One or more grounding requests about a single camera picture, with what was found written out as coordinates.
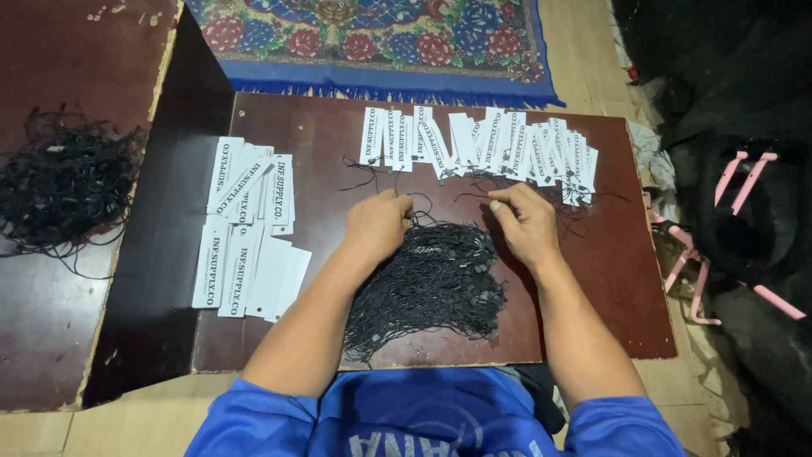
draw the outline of stack of tags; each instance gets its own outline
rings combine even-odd
[[[434,121],[431,107],[415,106],[412,115],[367,107],[359,163],[411,172],[414,163],[431,163],[440,185],[449,176],[489,172],[539,186],[561,181],[564,203],[592,203],[598,150],[567,129],[567,121],[527,125],[526,113],[486,108],[485,119],[465,113],[448,115],[451,152]]]
[[[276,322],[310,262],[308,251],[273,237],[293,234],[292,156],[221,137],[206,213],[192,307]]]

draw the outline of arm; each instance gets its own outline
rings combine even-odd
[[[403,243],[411,210],[412,199],[392,189],[350,210],[341,245],[270,328],[243,379],[278,394],[322,396],[339,366],[352,296]]]
[[[511,252],[533,273],[547,358],[568,409],[592,398],[646,396],[631,359],[561,255],[552,205],[524,183],[488,196]]]

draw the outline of person's left hand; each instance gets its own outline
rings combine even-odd
[[[356,259],[378,266],[403,244],[411,216],[411,197],[384,190],[352,207],[341,246]]]

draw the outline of blue shirt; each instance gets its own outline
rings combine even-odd
[[[186,456],[684,456],[643,397],[587,400],[564,452],[533,418],[533,400],[494,368],[348,372],[321,402],[237,380],[214,400]]]

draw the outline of blue sleeve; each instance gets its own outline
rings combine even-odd
[[[288,397],[238,379],[209,407],[186,457],[305,455],[317,400]]]
[[[646,397],[596,398],[579,404],[564,451],[582,456],[685,456],[682,445]]]

